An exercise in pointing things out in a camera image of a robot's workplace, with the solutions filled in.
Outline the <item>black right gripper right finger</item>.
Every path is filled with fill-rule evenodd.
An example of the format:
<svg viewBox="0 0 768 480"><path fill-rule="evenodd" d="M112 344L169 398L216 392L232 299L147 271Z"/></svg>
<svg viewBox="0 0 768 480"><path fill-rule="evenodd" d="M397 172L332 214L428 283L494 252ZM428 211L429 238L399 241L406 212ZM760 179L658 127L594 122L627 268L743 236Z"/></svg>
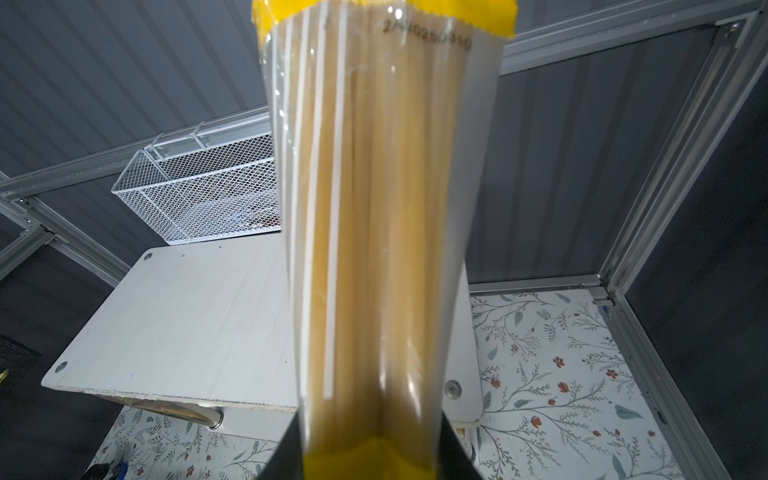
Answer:
<svg viewBox="0 0 768 480"><path fill-rule="evenodd" d="M438 443L438 480L481 480L445 414Z"/></svg>

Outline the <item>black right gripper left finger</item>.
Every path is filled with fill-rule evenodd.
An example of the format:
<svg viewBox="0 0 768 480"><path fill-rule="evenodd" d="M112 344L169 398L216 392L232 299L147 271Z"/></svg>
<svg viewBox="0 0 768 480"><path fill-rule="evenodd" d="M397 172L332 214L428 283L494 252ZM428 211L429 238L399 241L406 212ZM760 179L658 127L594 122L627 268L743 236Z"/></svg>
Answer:
<svg viewBox="0 0 768 480"><path fill-rule="evenodd" d="M257 480L302 480L303 460L299 417L294 415Z"/></svg>

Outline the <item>yellow clear spaghetti bag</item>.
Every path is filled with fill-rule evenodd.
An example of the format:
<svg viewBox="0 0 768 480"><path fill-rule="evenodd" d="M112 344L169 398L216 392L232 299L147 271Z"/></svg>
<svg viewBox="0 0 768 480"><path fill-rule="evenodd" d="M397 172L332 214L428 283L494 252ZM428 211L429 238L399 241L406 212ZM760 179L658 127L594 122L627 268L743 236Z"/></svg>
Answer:
<svg viewBox="0 0 768 480"><path fill-rule="evenodd" d="M268 479L435 479L513 1L256 1L299 407Z"/></svg>

